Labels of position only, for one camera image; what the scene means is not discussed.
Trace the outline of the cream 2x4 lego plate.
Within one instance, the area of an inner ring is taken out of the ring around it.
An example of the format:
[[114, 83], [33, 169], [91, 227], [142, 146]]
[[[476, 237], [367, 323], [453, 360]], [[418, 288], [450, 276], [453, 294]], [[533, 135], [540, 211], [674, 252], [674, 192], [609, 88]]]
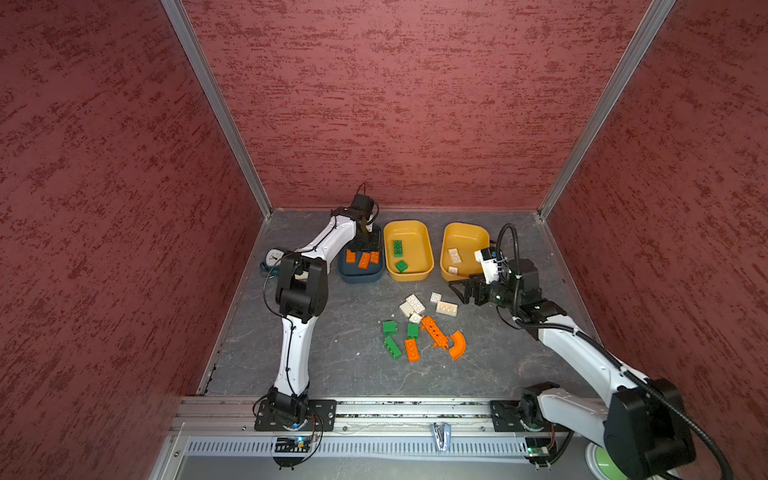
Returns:
[[436, 304], [436, 313], [439, 315], [456, 317], [458, 314], [458, 306], [450, 302], [438, 301]]

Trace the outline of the cream lego brick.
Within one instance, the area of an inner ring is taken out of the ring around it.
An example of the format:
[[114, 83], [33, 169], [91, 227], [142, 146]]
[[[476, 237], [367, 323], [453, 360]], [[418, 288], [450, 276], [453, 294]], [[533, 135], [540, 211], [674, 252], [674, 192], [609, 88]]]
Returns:
[[450, 256], [450, 259], [451, 259], [451, 262], [453, 264], [461, 264], [462, 263], [462, 258], [460, 256], [460, 253], [459, 253], [457, 248], [450, 248], [450, 249], [447, 250], [447, 252], [448, 252], [448, 254]]

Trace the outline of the orange 2x4 lego bottom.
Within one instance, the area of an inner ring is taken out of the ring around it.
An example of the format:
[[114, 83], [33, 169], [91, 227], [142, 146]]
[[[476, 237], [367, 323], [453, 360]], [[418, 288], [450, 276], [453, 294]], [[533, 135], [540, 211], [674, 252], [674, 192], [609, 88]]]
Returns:
[[408, 338], [404, 341], [404, 346], [408, 362], [418, 362], [420, 360], [420, 351], [418, 348], [417, 340], [414, 338]]

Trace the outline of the green lego cube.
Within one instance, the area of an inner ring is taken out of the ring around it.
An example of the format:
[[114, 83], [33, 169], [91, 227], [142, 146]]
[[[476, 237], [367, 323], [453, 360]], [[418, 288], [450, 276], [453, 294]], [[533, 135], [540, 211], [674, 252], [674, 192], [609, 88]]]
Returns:
[[385, 321], [382, 323], [382, 332], [385, 336], [395, 335], [398, 332], [396, 321]]
[[419, 338], [419, 325], [415, 323], [409, 323], [407, 327], [407, 338], [418, 339]]

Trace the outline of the orange curved lego piece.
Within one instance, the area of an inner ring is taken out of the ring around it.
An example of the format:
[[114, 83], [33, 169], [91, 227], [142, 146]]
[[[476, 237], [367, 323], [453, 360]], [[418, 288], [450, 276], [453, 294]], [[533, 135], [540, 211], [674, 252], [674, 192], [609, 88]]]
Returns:
[[448, 350], [453, 360], [460, 359], [466, 352], [467, 343], [463, 333], [457, 330], [450, 336], [451, 346]]

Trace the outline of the orange long lego beam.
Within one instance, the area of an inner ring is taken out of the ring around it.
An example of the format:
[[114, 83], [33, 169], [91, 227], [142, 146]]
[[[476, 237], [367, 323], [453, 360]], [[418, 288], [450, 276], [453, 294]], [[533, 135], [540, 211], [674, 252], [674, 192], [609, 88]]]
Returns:
[[434, 318], [423, 316], [420, 321], [420, 329], [425, 330], [433, 341], [434, 348], [449, 349], [449, 339], [437, 325]]

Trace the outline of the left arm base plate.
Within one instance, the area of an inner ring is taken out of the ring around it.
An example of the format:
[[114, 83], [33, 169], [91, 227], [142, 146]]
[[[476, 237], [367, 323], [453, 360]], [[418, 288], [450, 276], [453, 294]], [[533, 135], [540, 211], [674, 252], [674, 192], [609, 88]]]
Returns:
[[309, 399], [276, 405], [267, 399], [255, 410], [253, 429], [259, 432], [329, 432], [334, 429], [338, 402]]

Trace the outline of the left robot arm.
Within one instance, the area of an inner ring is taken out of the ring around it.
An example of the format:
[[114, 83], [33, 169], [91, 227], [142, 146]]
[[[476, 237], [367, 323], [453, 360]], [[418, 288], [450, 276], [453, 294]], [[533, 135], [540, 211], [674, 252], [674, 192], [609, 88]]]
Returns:
[[281, 319], [283, 339], [267, 403], [282, 424], [297, 428], [306, 421], [311, 339], [327, 305], [330, 264], [348, 243], [370, 241], [377, 216], [377, 205], [369, 210], [338, 208], [315, 238], [280, 259], [273, 313]]

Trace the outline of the green long lego brick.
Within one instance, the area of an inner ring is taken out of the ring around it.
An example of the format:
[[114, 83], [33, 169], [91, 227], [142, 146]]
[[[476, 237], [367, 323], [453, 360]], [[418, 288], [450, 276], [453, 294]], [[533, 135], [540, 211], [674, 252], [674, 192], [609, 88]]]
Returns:
[[396, 341], [391, 336], [385, 337], [384, 346], [393, 359], [397, 360], [402, 356], [401, 349], [398, 347]]

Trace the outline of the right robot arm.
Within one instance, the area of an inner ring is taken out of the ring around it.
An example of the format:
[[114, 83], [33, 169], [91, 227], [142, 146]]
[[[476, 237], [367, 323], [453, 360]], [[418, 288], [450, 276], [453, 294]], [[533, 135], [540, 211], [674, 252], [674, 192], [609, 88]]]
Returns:
[[580, 329], [565, 309], [543, 296], [531, 261], [520, 260], [513, 268], [494, 258], [480, 264], [481, 273], [450, 282], [459, 300], [508, 311], [510, 327], [558, 354], [597, 395], [591, 400], [553, 382], [536, 384], [517, 403], [522, 426], [561, 425], [605, 450], [628, 479], [671, 478], [672, 470], [695, 461], [694, 442], [700, 440], [721, 478], [733, 478], [724, 452], [686, 414], [677, 387], [630, 367]]

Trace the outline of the white 2x4 lego brick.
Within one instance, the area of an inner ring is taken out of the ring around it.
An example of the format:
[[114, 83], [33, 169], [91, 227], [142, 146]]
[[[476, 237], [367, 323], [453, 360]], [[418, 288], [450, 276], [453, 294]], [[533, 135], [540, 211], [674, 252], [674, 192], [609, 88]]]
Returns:
[[424, 304], [418, 299], [415, 294], [412, 294], [406, 298], [406, 302], [416, 314], [423, 314], [426, 311]]

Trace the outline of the white lego block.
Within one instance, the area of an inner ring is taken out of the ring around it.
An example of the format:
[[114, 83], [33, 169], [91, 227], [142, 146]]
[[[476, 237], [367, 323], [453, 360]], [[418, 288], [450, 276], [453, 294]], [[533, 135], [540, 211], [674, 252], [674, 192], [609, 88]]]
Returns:
[[415, 313], [415, 310], [408, 302], [402, 303], [399, 308], [406, 317], [410, 317]]

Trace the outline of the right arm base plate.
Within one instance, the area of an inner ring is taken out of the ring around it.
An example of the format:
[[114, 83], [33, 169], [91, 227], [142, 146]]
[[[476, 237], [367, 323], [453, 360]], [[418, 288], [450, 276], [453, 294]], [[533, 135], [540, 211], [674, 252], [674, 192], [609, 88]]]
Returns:
[[535, 419], [535, 408], [529, 400], [492, 400], [490, 418], [494, 431], [540, 432], [542, 426]]

